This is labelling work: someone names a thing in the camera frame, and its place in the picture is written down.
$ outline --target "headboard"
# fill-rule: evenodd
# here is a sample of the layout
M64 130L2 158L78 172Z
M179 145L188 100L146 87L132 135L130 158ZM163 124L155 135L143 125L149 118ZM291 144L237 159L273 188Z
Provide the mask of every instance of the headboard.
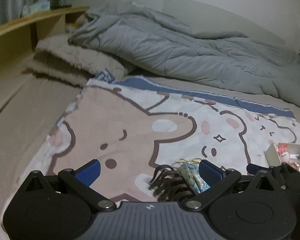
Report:
M250 38L284 45L284 39L256 23L219 7L192 0L163 0L163 13L171 15L195 31L239 31Z

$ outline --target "brown cartoon character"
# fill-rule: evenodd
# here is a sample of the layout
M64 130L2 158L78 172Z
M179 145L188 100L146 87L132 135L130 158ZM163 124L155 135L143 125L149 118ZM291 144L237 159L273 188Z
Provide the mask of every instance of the brown cartoon character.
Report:
M186 114L150 113L120 91L101 87L86 90L79 110L66 117L71 143L54 155L50 173L77 169L98 159L101 173L91 188L115 202L154 201L136 186L136 180L141 174L153 175L160 144L188 138L197 125Z

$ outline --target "ribbed gray surface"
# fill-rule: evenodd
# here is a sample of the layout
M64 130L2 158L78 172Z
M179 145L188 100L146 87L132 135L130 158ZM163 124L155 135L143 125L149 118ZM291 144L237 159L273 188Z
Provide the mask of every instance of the ribbed gray surface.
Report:
M224 240L199 213L186 212L176 202L123 202L113 212L100 213L78 240Z

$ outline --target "gray comforter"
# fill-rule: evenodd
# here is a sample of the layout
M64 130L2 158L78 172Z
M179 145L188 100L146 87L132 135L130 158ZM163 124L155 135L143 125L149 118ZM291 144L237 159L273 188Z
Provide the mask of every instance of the gray comforter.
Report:
M69 41L115 54L153 73L300 106L300 59L243 33L194 33L176 19L132 4L90 9Z

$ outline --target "bed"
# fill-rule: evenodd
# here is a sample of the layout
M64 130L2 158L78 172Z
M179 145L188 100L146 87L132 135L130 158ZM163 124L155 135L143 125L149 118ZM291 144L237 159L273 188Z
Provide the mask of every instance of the bed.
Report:
M226 26L216 26L218 32L224 31L225 28L227 31L244 30L243 32L249 32L250 36L261 38L263 41L284 44L282 39L247 19L220 10L189 0L164 0L163 6L164 13L186 21L187 24L197 29L205 26L204 24L211 26L210 22L204 23L207 21L206 18L197 17L198 14L202 15L204 12L209 14L210 21L213 21L213 17L220 22L224 22L222 19L227 19ZM164 78L139 69L125 75L121 80L122 85L126 84L125 81L139 75L145 76L150 82L167 87L211 92L280 109L289 108L295 119L300 122L300 107L269 95L251 95L224 90L193 82ZM6 207L8 203L6 200L9 200L11 194L17 189L17 185L20 185L24 179L25 170L33 167L29 164L44 143L51 128L81 91L78 86L74 87L46 76L33 76L30 73L17 75L2 82L0 82L2 87L7 87L4 85L4 82L7 82L11 89L8 89L9 91L0 97L0 239L5 237L1 226L1 215L2 208Z

